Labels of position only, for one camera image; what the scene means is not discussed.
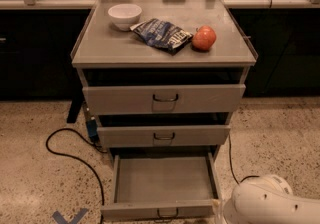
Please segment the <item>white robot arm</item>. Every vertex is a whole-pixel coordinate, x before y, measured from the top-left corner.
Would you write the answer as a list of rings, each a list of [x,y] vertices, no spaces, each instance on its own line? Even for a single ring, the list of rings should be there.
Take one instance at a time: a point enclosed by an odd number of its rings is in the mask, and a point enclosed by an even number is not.
[[[320,200],[295,196],[275,174],[251,177],[231,197],[213,201],[216,224],[320,224]]]

